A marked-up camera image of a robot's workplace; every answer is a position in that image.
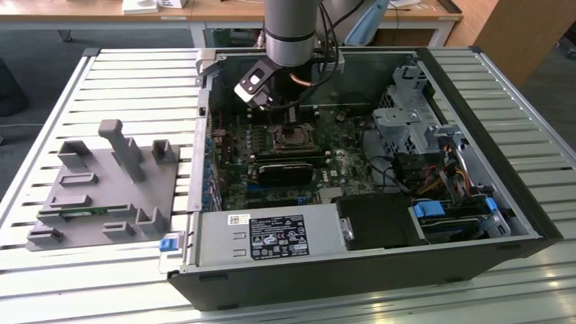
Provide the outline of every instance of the metal table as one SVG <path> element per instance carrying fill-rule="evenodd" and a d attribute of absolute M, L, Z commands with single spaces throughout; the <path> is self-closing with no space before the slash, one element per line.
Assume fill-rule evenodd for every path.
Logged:
<path fill-rule="evenodd" d="M 472 281 L 213 313 L 195 310 L 159 270 L 157 242 L 28 252 L 64 140 L 105 145 L 100 119 L 137 143 L 183 146 L 172 230 L 183 230 L 199 93 L 195 49 L 103 50 L 83 57 L 0 204 L 3 323 L 565 323 L 576 317 L 576 156 L 491 61 L 433 49 L 468 104 L 565 240 Z"/>

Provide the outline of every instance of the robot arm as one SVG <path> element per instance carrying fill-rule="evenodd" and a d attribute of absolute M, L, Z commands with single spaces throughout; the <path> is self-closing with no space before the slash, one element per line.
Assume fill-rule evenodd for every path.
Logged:
<path fill-rule="evenodd" d="M 327 79 L 307 82 L 297 79 L 296 72 L 307 65 L 312 69 L 317 27 L 325 46 L 331 39 L 336 49 L 333 57 L 328 51 L 324 53 L 325 62 L 337 61 L 337 45 L 365 45 L 372 39 L 387 4 L 388 0 L 265 0 L 267 57 L 233 89 L 244 102 L 264 110 L 293 107 L 309 97 Z M 295 100 L 299 95 L 295 91 L 284 90 L 291 88 L 285 87 L 285 80 L 309 88 L 301 92 L 300 99 Z"/>

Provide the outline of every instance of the black cable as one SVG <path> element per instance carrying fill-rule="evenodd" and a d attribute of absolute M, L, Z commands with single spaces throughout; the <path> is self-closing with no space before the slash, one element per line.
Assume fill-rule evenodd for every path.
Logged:
<path fill-rule="evenodd" d="M 392 158 L 385 155 L 375 155 L 373 157 L 369 158 L 369 160 L 372 161 L 373 159 L 383 159 L 388 162 L 392 162 Z"/>
<path fill-rule="evenodd" d="M 376 167 L 372 164 L 371 160 L 375 159 L 376 157 L 380 157 L 380 155 L 376 156 L 376 157 L 371 157 L 369 159 L 367 158 L 367 154 L 364 152 L 364 135 L 367 133 L 367 123 L 368 123 L 368 118 L 367 118 L 367 122 L 364 123 L 364 127 L 363 127 L 363 130 L 361 130 L 361 135 L 360 135 L 360 152 L 361 152 L 361 157 L 368 162 L 368 164 L 372 167 L 372 169 L 376 172 L 379 172 L 389 181 L 392 181 L 395 183 L 395 185 L 397 186 L 397 188 L 400 189 L 400 191 L 404 192 L 405 194 L 412 195 L 413 194 L 412 190 L 409 190 L 404 186 L 404 184 L 400 181 L 397 181 L 397 179 L 395 177 L 392 177 L 391 175 L 388 175 L 383 170 L 379 169 L 379 167 Z"/>
<path fill-rule="evenodd" d="M 389 2 L 389 5 L 392 7 L 395 7 L 393 10 L 395 10 L 395 13 L 396 13 L 396 30 L 395 30 L 395 33 L 392 34 L 392 46 L 395 46 L 396 45 L 396 34 L 397 34 L 397 30 L 400 29 L 400 16 L 397 15 L 397 12 L 400 10 L 397 9 L 396 5 L 392 2 Z"/>
<path fill-rule="evenodd" d="M 392 170 L 392 167 L 388 167 L 384 169 L 384 174 L 387 174 L 388 170 Z M 387 189 L 387 177 L 383 177 L 381 179 L 381 191 L 384 191 Z"/>
<path fill-rule="evenodd" d="M 351 17 L 352 15 L 353 15 L 353 13 L 355 12 L 357 12 L 359 11 L 359 9 L 360 9 L 360 7 L 361 7 L 361 5 L 364 5 L 364 2 L 367 2 L 367 0 L 361 0 L 360 2 L 359 2 L 359 4 L 355 6 L 355 8 L 352 8 L 352 10 L 333 23 L 333 27 L 336 28 L 339 25 L 340 25 L 340 23 L 348 18 L 348 17 Z"/>

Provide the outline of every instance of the warning label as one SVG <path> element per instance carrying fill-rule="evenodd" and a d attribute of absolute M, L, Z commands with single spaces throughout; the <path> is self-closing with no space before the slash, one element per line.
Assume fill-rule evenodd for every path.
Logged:
<path fill-rule="evenodd" d="M 251 256 L 253 260 L 309 255 L 304 216 L 251 219 Z"/>

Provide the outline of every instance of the blue latch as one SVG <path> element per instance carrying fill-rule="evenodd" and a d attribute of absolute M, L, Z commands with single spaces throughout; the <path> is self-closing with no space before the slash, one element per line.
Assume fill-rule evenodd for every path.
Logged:
<path fill-rule="evenodd" d="M 416 206 L 413 206 L 413 213 L 417 218 L 447 215 L 441 203 L 437 200 L 419 202 Z"/>
<path fill-rule="evenodd" d="M 179 239 L 177 238 L 163 238 L 160 240 L 160 252 L 169 252 L 179 250 Z"/>
<path fill-rule="evenodd" d="M 497 209 L 497 205 L 496 205 L 496 201 L 495 201 L 495 199 L 488 197 L 488 198 L 485 199 L 485 204 L 488 205 L 489 211 L 491 211 L 491 212 L 495 212 L 496 209 Z"/>

